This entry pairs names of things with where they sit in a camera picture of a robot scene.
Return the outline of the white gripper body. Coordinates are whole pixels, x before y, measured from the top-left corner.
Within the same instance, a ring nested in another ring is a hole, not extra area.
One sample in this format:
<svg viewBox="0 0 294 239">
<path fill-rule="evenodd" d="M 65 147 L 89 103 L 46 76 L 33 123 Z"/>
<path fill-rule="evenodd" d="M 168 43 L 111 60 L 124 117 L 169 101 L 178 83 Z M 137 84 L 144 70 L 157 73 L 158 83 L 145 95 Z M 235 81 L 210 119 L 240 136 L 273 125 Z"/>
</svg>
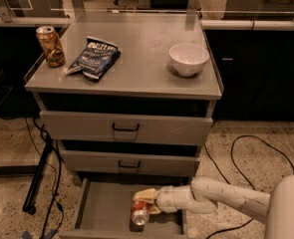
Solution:
<svg viewBox="0 0 294 239">
<path fill-rule="evenodd" d="M 155 205 L 161 212 L 174 213 L 178 210 L 174 200 L 174 187 L 164 186 L 157 191 Z"/>
</svg>

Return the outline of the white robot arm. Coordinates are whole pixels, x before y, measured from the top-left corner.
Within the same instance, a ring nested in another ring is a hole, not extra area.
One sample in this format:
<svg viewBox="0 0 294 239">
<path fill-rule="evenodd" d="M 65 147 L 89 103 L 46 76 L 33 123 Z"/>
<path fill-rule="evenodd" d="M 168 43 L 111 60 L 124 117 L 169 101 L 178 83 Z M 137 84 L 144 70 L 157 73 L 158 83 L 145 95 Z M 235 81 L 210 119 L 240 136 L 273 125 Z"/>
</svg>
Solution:
<svg viewBox="0 0 294 239">
<path fill-rule="evenodd" d="M 264 239 L 294 239 L 294 175 L 268 194 L 198 176 L 186 186 L 146 189 L 133 196 L 132 221 L 144 225 L 162 212 L 214 212 L 223 203 L 265 225 Z"/>
</svg>

